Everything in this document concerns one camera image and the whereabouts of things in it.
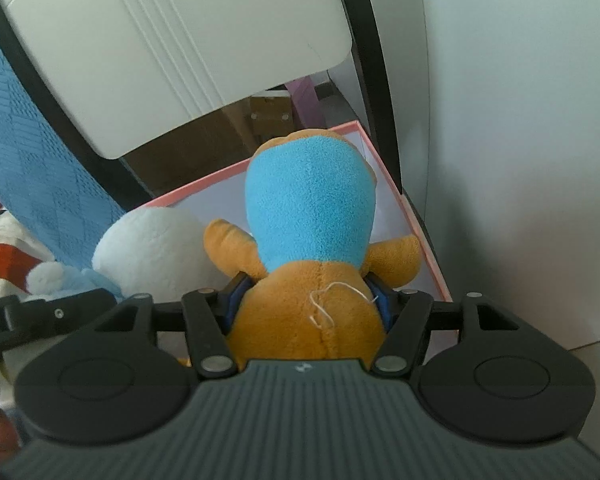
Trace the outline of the person's left hand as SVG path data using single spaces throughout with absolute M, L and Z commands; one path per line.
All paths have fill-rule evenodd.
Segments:
M 12 458 L 19 450 L 17 430 L 12 421 L 0 410 L 0 463 Z

